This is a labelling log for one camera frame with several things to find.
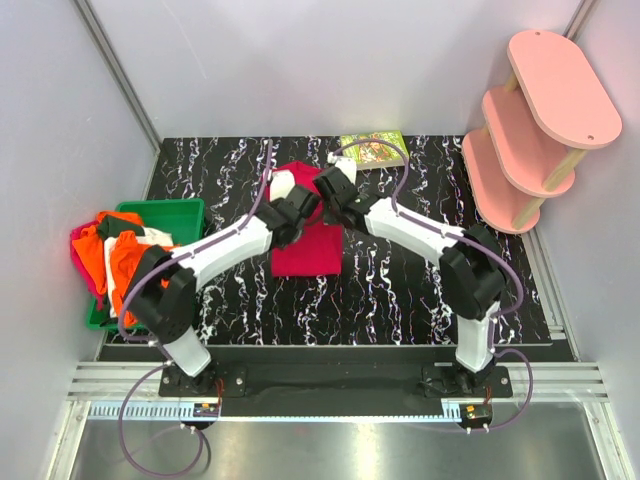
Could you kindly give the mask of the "crimson red t shirt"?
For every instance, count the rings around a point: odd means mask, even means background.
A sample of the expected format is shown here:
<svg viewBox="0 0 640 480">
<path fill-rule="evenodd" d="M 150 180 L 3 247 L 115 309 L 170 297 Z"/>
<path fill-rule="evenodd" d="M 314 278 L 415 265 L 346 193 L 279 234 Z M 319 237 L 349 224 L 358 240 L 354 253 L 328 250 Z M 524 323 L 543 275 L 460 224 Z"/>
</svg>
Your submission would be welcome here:
<svg viewBox="0 0 640 480">
<path fill-rule="evenodd" d="M 276 169 L 274 175 L 291 172 L 295 184 L 318 194 L 313 179 L 322 172 L 320 168 L 300 161 L 290 162 Z M 268 187 L 269 201 L 284 198 L 278 182 Z M 311 218 L 305 222 L 299 240 L 284 249 L 274 249 L 271 256 L 271 270 L 274 277 L 314 277 L 339 275 L 342 270 L 343 228 L 339 224 L 324 223 L 324 203 L 322 200 Z"/>
</svg>

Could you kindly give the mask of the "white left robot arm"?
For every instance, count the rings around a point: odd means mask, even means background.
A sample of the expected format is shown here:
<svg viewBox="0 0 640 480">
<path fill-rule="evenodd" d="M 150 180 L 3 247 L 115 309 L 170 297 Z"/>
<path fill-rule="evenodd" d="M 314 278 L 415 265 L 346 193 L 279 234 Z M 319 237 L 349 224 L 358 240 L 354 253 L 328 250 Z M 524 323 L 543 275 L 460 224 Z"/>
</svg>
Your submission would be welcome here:
<svg viewBox="0 0 640 480">
<path fill-rule="evenodd" d="M 283 198 L 255 205 L 228 228 L 171 252 L 148 248 L 129 283 L 121 313 L 130 313 L 181 371 L 196 396 L 215 386 L 211 354 L 192 325 L 197 292 L 214 277 L 254 256 L 283 249 L 302 235 L 321 198 L 295 185 Z"/>
</svg>

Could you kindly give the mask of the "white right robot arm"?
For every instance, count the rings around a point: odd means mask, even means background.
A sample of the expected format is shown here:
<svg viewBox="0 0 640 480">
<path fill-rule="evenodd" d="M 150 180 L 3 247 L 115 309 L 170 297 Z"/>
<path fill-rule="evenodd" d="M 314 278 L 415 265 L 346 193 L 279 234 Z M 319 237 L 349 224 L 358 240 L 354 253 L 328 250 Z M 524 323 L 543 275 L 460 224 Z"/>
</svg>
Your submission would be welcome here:
<svg viewBox="0 0 640 480">
<path fill-rule="evenodd" d="M 336 166 L 313 183 L 343 226 L 393 242 L 438 268 L 442 299 L 457 318 L 454 384 L 463 395 L 480 394 L 490 383 L 490 316 L 506 287 L 489 232 L 480 225 L 464 230 L 435 222 L 390 197 L 361 192 Z"/>
</svg>

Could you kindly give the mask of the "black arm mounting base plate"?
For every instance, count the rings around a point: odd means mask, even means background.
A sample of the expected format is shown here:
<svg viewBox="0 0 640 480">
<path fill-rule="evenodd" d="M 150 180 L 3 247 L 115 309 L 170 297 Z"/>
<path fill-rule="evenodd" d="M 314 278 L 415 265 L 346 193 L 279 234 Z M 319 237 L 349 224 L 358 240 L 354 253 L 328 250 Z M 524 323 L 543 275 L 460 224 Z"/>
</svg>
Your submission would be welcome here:
<svg viewBox="0 0 640 480">
<path fill-rule="evenodd" d="M 509 398 L 508 370 L 494 361 L 469 373 L 452 347 L 211 347 L 212 362 L 195 378 L 177 367 L 161 376 L 162 397 L 247 397 L 268 388 L 384 390 L 407 387 L 432 398 Z"/>
</svg>

